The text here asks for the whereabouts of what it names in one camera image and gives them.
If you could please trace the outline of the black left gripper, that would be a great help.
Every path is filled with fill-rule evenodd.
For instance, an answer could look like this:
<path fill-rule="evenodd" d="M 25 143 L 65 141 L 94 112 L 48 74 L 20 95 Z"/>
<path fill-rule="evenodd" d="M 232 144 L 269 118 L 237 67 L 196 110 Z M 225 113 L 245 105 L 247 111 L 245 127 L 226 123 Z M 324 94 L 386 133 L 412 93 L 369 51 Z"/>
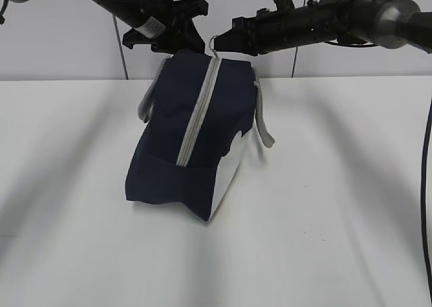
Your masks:
<path fill-rule="evenodd" d="M 149 45 L 154 53 L 176 54 L 180 51 L 205 52 L 205 42 L 193 19 L 206 16 L 205 0 L 158 0 L 140 8 L 142 18 L 123 35 L 122 45 Z"/>

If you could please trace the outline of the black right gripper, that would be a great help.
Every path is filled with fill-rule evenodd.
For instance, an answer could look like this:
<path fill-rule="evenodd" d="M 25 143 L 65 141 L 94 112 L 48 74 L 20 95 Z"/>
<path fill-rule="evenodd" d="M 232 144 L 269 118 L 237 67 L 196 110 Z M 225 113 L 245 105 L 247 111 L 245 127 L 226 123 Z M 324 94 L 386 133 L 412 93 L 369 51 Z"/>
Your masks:
<path fill-rule="evenodd" d="M 286 12 L 260 9 L 255 17 L 237 17 L 232 29 L 215 37 L 218 52 L 264 55 L 290 48 Z"/>

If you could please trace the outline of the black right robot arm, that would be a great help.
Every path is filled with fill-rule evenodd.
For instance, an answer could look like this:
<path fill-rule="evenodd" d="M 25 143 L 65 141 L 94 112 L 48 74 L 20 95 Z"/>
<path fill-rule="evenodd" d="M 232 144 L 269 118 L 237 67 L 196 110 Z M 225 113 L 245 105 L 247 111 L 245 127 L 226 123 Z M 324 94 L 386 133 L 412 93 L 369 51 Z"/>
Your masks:
<path fill-rule="evenodd" d="M 413 0 L 273 0 L 277 9 L 260 9 L 251 18 L 234 18 L 216 36 L 216 51 L 257 56 L 306 45 L 399 49 L 431 52 L 431 13 Z"/>

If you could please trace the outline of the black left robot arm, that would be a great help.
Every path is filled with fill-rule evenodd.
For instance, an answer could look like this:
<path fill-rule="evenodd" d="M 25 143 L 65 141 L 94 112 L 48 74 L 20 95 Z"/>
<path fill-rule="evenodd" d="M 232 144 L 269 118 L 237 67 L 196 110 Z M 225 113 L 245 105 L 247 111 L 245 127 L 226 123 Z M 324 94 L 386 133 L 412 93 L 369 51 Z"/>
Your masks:
<path fill-rule="evenodd" d="M 1 23 L 9 2 L 3 0 Z M 205 42 L 198 33 L 193 19 L 208 14 L 205 0 L 92 0 L 130 27 L 123 35 L 122 45 L 150 45 L 154 53 L 175 54 L 181 50 L 205 52 Z"/>

